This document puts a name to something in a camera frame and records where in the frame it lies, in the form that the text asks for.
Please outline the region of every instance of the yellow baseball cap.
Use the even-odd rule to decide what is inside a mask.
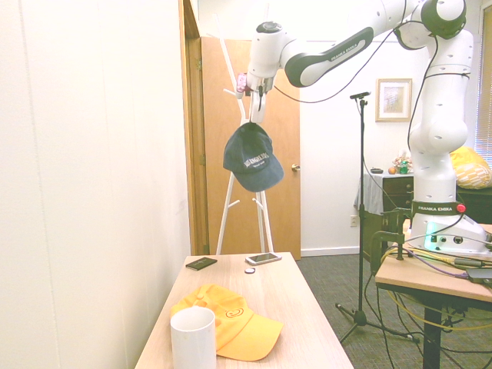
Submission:
[[[191,306],[215,313],[217,355],[235,360],[256,361],[275,346],[283,323],[255,314],[246,300],[227,288],[204,284],[171,308],[171,316]]]

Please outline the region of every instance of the white coat rack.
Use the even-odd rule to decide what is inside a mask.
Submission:
[[[234,70],[232,69],[231,59],[229,58],[229,53],[228,53],[227,47],[225,45],[225,40],[223,37],[221,25],[218,21],[218,16],[216,14],[214,14],[214,17],[215,17],[215,22],[217,23],[217,28],[219,31],[219,36],[220,36],[219,40],[221,42],[222,53],[224,54],[224,58],[225,58],[225,64],[228,67],[228,72],[229,72],[229,76],[231,77],[232,87],[234,88],[234,91],[229,91],[225,88],[224,92],[227,92],[228,94],[233,95],[238,100],[239,111],[241,112],[241,123],[239,125],[241,126],[244,123],[248,123],[249,119],[246,119],[246,113],[245,113],[244,104],[242,101],[242,94],[236,93],[236,91],[237,91],[236,77],[234,74]],[[231,193],[232,193],[233,184],[234,184],[234,174],[231,172],[231,176],[229,177],[228,192],[225,196],[224,212],[222,213],[221,230],[219,231],[219,234],[218,234],[217,252],[215,253],[216,255],[220,255],[221,251],[222,251],[222,241],[224,240],[225,224],[226,224],[226,221],[228,219],[229,209],[232,208],[233,206],[239,204],[239,202],[240,202],[240,200],[236,200],[236,201],[231,203]],[[267,235],[268,251],[274,252],[274,245],[273,245],[273,241],[271,240],[270,219],[268,217],[267,195],[265,194],[264,191],[256,192],[256,197],[253,198],[252,200],[256,203],[257,208],[258,208],[258,227],[260,230],[261,252],[265,252],[263,224],[265,226],[265,231],[266,231],[266,235]]]

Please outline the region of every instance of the electrical outlet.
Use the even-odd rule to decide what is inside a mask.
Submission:
[[[351,227],[357,227],[357,215],[351,215]]]

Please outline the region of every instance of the navy baseball cap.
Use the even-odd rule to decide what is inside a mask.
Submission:
[[[275,186],[284,169],[274,156],[271,138],[256,123],[245,123],[229,138],[224,150],[224,168],[251,192]]]

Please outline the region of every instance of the cap brim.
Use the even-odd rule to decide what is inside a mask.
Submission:
[[[234,173],[238,182],[251,192],[262,192],[275,186],[284,177],[284,169],[275,156],[270,157],[268,166],[254,173]]]
[[[266,357],[277,342],[284,325],[254,314],[243,330],[217,351],[217,355],[241,361],[256,361]]]

